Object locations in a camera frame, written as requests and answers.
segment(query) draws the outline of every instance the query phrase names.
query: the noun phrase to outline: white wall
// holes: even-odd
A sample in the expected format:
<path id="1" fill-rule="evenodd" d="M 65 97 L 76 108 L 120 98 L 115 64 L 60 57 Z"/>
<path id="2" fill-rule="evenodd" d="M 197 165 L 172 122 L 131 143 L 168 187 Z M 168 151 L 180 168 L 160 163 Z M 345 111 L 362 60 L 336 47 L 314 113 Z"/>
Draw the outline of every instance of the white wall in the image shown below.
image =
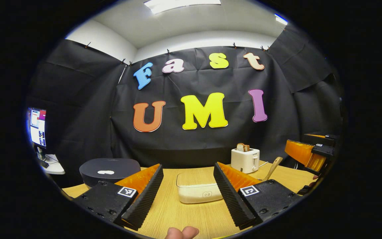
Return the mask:
<path id="1" fill-rule="evenodd" d="M 88 45 L 125 62 L 134 60 L 137 52 L 130 42 L 103 24 L 89 20 L 69 33 L 66 39 Z"/>
<path id="2" fill-rule="evenodd" d="M 176 50 L 184 50 L 194 47 L 206 47 L 206 46 L 233 46 L 235 42 L 236 46 L 254 47 L 260 48 L 263 46 L 267 48 L 276 38 L 261 35 L 251 32 L 239 32 L 239 31 L 207 31 L 196 32 L 190 34 L 184 34 L 173 38 L 164 39 L 155 42 L 151 45 L 147 45 L 137 50 L 133 62 L 137 62 L 143 59 L 147 59 L 152 56 L 167 53 L 167 49 L 170 52 Z"/>

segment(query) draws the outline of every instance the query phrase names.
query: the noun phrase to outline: table surface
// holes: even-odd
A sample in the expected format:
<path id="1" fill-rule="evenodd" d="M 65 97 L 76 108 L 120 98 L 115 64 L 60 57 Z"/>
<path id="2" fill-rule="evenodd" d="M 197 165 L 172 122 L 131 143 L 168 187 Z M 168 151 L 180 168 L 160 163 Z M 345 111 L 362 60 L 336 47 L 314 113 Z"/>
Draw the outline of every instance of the table surface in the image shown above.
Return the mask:
<path id="1" fill-rule="evenodd" d="M 258 171 L 248 175 L 257 179 L 263 179 L 267 175 L 271 165 L 271 163 L 266 163 L 261 166 Z M 213 169 L 214 167 L 185 169 L 164 168 L 164 178 L 142 227 L 138 231 L 129 228 L 126 229 L 157 239 L 164 239 L 169 227 L 176 227 L 180 230 L 186 226 L 197 227 L 200 233 L 195 239 L 229 236 L 243 231 L 235 227 L 223 199 L 196 204 L 185 204 L 179 201 L 178 190 L 176 188 L 176 176 L 178 174 L 184 172 L 198 174 L 199 172 L 207 170 L 213 172 Z M 297 193 L 303 186 L 315 181 L 312 179 L 313 176 L 314 174 L 307 171 L 278 166 L 270 179 L 278 181 L 291 191 Z M 66 194 L 74 198 L 87 190 L 88 188 L 85 184 L 63 189 Z"/>

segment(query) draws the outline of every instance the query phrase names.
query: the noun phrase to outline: white toaster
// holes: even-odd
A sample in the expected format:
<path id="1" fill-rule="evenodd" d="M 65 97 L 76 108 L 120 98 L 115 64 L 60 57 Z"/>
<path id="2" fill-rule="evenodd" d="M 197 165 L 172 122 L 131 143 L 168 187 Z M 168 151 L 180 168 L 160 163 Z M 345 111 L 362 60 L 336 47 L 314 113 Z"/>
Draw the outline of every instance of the white toaster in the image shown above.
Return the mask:
<path id="1" fill-rule="evenodd" d="M 231 150 L 231 167 L 245 174 L 259 169 L 260 150 L 250 148 L 247 152 Z"/>

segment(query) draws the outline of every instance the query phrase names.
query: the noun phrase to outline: wooden utensil handle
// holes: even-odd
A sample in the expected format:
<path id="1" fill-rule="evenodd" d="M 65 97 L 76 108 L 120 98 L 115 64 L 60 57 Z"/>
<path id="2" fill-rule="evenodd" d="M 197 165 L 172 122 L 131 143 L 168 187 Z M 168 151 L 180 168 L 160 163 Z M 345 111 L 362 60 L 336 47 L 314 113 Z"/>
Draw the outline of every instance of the wooden utensil handle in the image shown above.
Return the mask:
<path id="1" fill-rule="evenodd" d="M 267 174 L 266 177 L 262 180 L 262 182 L 264 182 L 264 181 L 266 181 L 266 180 L 269 179 L 269 177 L 272 175 L 273 171 L 274 171 L 274 170 L 276 169 L 276 167 L 281 163 L 282 159 L 283 159 L 282 157 L 277 157 L 277 158 L 275 159 L 275 161 L 273 161 L 272 166 L 271 166 L 271 168 L 270 168 L 268 174 Z"/>

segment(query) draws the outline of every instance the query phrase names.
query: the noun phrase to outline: cable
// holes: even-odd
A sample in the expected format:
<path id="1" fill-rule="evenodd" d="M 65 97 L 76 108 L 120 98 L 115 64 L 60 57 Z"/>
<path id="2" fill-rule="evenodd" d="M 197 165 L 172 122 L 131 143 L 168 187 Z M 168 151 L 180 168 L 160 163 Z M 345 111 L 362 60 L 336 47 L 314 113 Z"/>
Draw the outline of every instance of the cable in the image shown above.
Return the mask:
<path id="1" fill-rule="evenodd" d="M 267 164 L 267 163 L 268 163 L 268 162 L 265 162 L 264 164 L 260 165 L 260 166 L 259 166 L 259 168 L 260 168 L 261 166 L 263 166 L 263 165 Z"/>

